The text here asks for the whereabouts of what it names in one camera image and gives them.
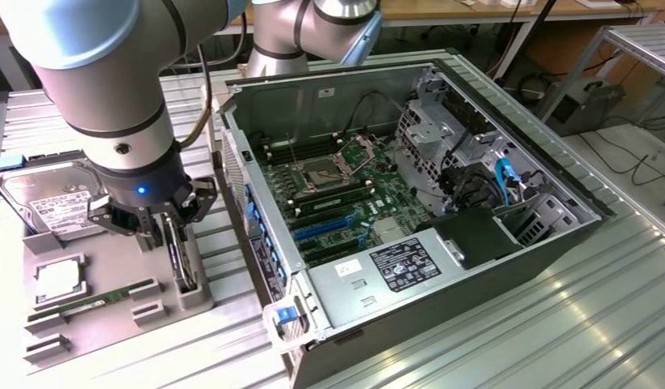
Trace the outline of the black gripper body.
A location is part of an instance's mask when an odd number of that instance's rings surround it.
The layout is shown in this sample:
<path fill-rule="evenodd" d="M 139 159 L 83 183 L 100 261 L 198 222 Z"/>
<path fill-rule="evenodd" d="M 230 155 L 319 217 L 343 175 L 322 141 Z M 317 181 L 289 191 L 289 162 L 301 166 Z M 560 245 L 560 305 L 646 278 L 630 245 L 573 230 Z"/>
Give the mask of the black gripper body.
<path fill-rule="evenodd" d="M 110 169 L 94 162 L 91 165 L 112 207 L 128 210 L 166 202 L 183 203 L 192 192 L 178 144 L 172 144 L 154 162 L 136 169 Z"/>

